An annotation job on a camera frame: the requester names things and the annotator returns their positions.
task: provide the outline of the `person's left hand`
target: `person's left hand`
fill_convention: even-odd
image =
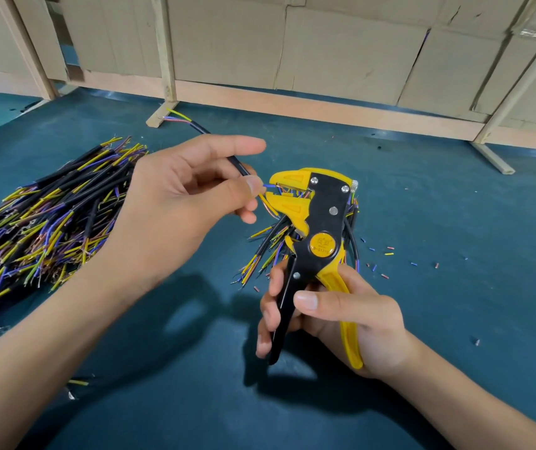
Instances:
[[[220,218],[235,212],[252,224],[262,180],[241,177],[231,155],[255,155],[264,140],[206,134],[141,158],[115,226],[92,261],[110,265],[140,295],[184,264]]]

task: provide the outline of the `person's left arm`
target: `person's left arm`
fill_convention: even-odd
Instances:
[[[20,439],[100,336],[179,268],[211,227],[235,212],[255,222],[255,175],[226,159],[263,140],[202,135],[142,158],[105,246],[62,288],[0,337],[0,449]]]

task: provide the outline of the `person's right arm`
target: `person's right arm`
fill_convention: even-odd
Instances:
[[[270,332],[280,321],[276,296],[284,264],[272,269],[270,288],[261,301],[257,355],[270,351]],[[457,449],[536,448],[536,423],[498,400],[409,333],[399,305],[379,295],[354,269],[339,266],[350,294],[302,291],[290,330],[303,328],[348,363],[339,321],[358,323],[365,366],[359,375],[389,384],[417,408]]]

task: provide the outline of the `fingernail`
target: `fingernail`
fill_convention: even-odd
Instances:
[[[259,194],[260,189],[264,187],[264,182],[257,175],[245,175],[245,180],[251,189],[251,193],[256,196]]]
[[[311,311],[318,309],[318,296],[309,290],[300,290],[296,292],[293,299],[298,308]]]

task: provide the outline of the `yellow handle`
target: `yellow handle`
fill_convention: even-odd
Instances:
[[[345,250],[341,247],[337,257],[316,275],[317,279],[324,285],[324,287],[326,287],[326,289],[349,293],[345,281],[343,281],[343,278],[339,275],[339,263],[344,256]],[[364,361],[362,360],[360,345],[357,340],[357,324],[355,322],[341,322],[340,328],[341,339],[343,340],[347,358],[349,359],[351,366],[354,369],[359,370],[364,365]]]

